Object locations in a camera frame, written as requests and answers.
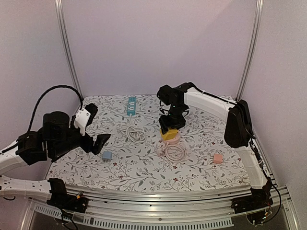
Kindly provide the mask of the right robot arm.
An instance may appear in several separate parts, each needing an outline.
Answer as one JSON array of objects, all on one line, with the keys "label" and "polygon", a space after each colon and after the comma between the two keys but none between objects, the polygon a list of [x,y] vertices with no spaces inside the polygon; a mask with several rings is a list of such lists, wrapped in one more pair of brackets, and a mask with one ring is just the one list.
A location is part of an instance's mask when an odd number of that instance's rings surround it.
[{"label": "right robot arm", "polygon": [[253,211],[273,205],[271,189],[274,188],[269,173],[264,168],[264,162],[259,150],[254,144],[256,139],[248,103],[244,100],[234,101],[223,99],[205,92],[192,82],[185,82],[177,87],[164,85],[159,88],[157,98],[169,106],[161,109],[159,124],[162,134],[171,129],[185,126],[183,113],[191,106],[204,110],[225,123],[224,141],[236,150],[240,156],[250,179],[251,195],[234,198],[231,208],[235,213]]}]

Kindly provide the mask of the yellow cube socket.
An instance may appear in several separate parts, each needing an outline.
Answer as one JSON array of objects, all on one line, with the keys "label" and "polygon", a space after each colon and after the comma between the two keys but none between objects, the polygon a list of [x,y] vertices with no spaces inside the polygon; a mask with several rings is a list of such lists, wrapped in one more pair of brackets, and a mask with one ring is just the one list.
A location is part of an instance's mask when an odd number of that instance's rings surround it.
[{"label": "yellow cube socket", "polygon": [[161,129],[160,129],[160,134],[161,134],[161,138],[163,138],[164,140],[172,139],[177,135],[177,133],[170,133],[170,132],[167,132],[166,134],[162,134]]}]

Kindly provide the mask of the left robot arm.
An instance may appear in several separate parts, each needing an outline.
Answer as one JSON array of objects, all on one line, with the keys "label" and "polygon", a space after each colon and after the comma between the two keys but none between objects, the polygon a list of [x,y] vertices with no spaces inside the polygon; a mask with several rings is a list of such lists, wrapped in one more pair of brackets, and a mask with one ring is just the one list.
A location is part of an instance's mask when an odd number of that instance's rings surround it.
[{"label": "left robot arm", "polygon": [[2,149],[0,195],[6,199],[36,198],[61,211],[85,213],[89,200],[83,192],[71,195],[62,179],[45,179],[47,171],[43,166],[77,148],[98,155],[110,135],[94,138],[86,133],[97,112],[98,107],[91,103],[72,117],[62,111],[44,114],[38,131],[30,130]]}]

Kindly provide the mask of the pink round power socket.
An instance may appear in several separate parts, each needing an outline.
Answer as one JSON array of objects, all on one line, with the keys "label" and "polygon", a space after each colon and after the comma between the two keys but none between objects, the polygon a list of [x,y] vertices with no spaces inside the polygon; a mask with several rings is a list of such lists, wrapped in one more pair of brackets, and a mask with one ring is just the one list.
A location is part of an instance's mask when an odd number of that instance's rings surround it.
[{"label": "pink round power socket", "polygon": [[174,138],[172,139],[168,139],[168,140],[164,140],[163,138],[161,139],[161,141],[165,144],[165,145],[176,145],[179,143],[180,141],[180,136],[176,135]]}]

